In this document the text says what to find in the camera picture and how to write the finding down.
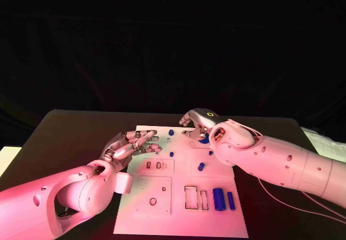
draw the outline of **small blue piece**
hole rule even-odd
[[[198,164],[198,166],[197,166],[197,170],[201,171],[203,168],[204,168],[204,163],[201,162],[201,163]]]
[[[233,195],[230,192],[226,193],[226,196],[227,196],[227,202],[229,202],[229,208],[230,210],[235,210],[236,207],[235,207],[235,200],[233,200]]]
[[[201,144],[207,144],[209,143],[209,134],[204,134],[204,139],[198,141]]]
[[[211,190],[213,195],[213,206],[216,211],[224,211],[226,210],[226,203],[224,203],[224,196],[223,196],[223,190],[222,188],[214,188]]]

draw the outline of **white board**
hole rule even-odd
[[[233,168],[209,155],[209,144],[181,135],[183,130],[193,128],[136,126],[135,130],[151,129],[157,130],[162,150],[158,154],[134,156],[128,164],[134,181],[131,193],[121,196],[113,234],[247,238]],[[185,186],[196,193],[185,194]],[[224,211],[214,210],[213,188],[223,189]],[[229,209],[227,192],[235,210]],[[197,209],[185,209],[185,196],[191,198],[188,201],[197,201]]]

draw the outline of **black backdrop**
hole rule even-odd
[[[344,141],[341,1],[1,1],[0,144],[51,109],[286,117]]]

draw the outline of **dark table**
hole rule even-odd
[[[136,125],[178,127],[183,114],[89,112],[53,110],[44,116],[23,149],[0,177],[0,191],[28,181],[87,164],[98,159],[111,137],[132,131]],[[315,152],[304,132],[292,119],[224,116],[256,129],[263,135],[282,139]],[[258,179],[233,168],[249,239],[346,239],[346,226],[318,215],[301,212],[278,203],[265,193]],[[296,208],[328,213],[295,190],[263,183],[269,193]],[[346,210],[314,197],[346,215]],[[181,240],[194,237],[113,235],[121,195],[113,194],[100,214],[76,226],[59,239],[67,240]]]

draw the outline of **robotic arm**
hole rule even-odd
[[[233,120],[222,122],[214,112],[196,108],[180,120],[196,129],[183,131],[196,140],[209,138],[214,157],[284,188],[311,193],[346,208],[346,164],[292,143],[263,136]]]
[[[132,155],[160,152],[155,130],[119,133],[99,159],[0,192],[0,240],[56,239],[106,208],[113,192],[128,194],[134,176],[119,172]],[[66,207],[56,215],[54,199]]]

